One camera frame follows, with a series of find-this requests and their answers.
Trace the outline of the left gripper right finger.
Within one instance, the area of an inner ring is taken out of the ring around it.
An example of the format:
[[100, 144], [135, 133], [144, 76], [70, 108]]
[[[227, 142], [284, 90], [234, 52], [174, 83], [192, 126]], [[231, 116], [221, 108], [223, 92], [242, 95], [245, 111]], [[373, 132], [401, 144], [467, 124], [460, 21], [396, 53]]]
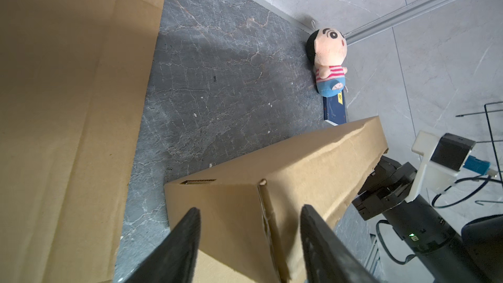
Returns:
[[301, 209], [300, 233], [309, 282], [377, 282], [310, 204]]

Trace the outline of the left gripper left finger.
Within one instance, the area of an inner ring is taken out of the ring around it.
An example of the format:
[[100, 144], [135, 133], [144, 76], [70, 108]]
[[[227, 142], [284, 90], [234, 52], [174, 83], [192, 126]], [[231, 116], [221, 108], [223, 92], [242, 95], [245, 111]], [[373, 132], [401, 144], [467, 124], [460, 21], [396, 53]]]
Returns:
[[161, 244], [146, 257], [127, 282], [191, 283], [201, 235], [201, 216], [191, 208]]

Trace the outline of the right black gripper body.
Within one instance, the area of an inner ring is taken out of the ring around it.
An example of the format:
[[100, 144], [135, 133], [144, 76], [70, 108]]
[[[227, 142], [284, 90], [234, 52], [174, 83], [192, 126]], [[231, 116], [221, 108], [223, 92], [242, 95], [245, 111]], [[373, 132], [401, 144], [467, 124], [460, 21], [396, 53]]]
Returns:
[[368, 221], [401, 204], [409, 195], [417, 169], [382, 156], [352, 204]]

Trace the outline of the brown cardboard box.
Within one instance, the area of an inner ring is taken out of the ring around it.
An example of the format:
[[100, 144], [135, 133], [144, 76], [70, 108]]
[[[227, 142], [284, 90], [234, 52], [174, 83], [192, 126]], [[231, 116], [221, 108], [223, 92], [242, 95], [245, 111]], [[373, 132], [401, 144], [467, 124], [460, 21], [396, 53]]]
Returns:
[[167, 183], [171, 227], [200, 210], [195, 282], [304, 282], [302, 207], [335, 227], [387, 149], [380, 118], [371, 117]]

